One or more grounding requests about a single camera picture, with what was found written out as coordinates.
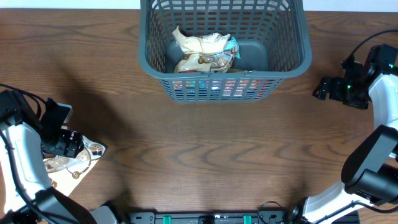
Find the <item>basket bottom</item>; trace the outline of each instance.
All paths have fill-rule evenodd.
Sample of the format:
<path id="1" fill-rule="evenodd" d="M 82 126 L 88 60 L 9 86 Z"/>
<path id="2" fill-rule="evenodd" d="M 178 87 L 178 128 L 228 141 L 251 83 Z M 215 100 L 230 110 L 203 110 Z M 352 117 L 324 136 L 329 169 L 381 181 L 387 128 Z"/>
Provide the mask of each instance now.
<path id="1" fill-rule="evenodd" d="M 268 71 L 267 49 L 258 40 L 238 40 L 241 59 L 234 59 L 232 68 L 247 71 Z M 174 73 L 175 66 L 181 61 L 183 52 L 176 41 L 166 51 L 165 73 Z"/>

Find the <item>basket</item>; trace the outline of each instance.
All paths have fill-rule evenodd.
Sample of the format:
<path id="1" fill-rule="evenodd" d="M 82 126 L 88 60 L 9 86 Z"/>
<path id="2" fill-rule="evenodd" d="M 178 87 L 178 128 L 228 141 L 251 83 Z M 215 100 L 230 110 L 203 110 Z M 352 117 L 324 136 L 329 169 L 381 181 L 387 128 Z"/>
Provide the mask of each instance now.
<path id="1" fill-rule="evenodd" d="M 174 73 L 183 52 L 172 32 L 231 34 L 235 73 Z M 302 0 L 141 0 L 139 61 L 178 102 L 257 101 L 304 73 L 312 53 Z"/>

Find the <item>brown wooden surface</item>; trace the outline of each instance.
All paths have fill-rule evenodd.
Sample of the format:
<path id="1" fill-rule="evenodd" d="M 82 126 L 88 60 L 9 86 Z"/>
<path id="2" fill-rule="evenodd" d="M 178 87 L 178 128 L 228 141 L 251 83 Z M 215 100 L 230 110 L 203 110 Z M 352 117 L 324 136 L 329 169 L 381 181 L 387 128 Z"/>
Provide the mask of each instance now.
<path id="1" fill-rule="evenodd" d="M 73 105 L 70 125 L 109 146 L 73 191 L 88 209 L 121 198 L 158 211 L 254 210 L 319 194 L 373 130 L 360 111 L 311 96 L 321 77 L 398 14 L 307 12 L 312 66 L 258 103 L 180 105 L 138 62 L 137 10 L 0 10 L 0 82 Z M 397 34 L 366 44 L 398 45 Z M 0 207 L 4 205 L 0 187 Z M 363 223 L 398 216 L 362 210 Z"/>

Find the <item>white wall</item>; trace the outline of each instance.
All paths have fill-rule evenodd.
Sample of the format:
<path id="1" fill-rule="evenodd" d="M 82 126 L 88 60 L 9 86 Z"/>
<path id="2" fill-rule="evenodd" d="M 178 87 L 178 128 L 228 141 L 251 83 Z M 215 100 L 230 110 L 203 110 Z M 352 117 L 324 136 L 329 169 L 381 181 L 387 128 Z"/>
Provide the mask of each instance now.
<path id="1" fill-rule="evenodd" d="M 398 12 L 398 0 L 303 0 L 307 11 Z M 0 8 L 139 9 L 140 0 L 0 0 Z"/>

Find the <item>wooden tabletop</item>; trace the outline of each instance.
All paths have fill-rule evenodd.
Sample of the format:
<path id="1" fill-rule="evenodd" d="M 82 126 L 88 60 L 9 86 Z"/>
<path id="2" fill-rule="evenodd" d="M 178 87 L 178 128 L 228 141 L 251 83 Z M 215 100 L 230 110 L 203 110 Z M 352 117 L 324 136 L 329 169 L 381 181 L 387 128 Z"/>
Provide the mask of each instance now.
<path id="1" fill-rule="evenodd" d="M 119 198 L 164 211 L 287 207 L 340 178 L 373 131 L 361 111 L 312 97 L 321 77 L 366 37 L 398 27 L 396 13 L 307 12 L 313 61 L 257 103 L 178 104 L 138 62 L 138 10 L 0 10 L 0 82 L 73 106 L 70 126 L 109 146 L 73 191 L 89 210 Z M 370 47 L 398 45 L 386 34 Z M 5 202 L 0 185 L 0 207 Z M 363 223 L 398 215 L 361 210 Z"/>

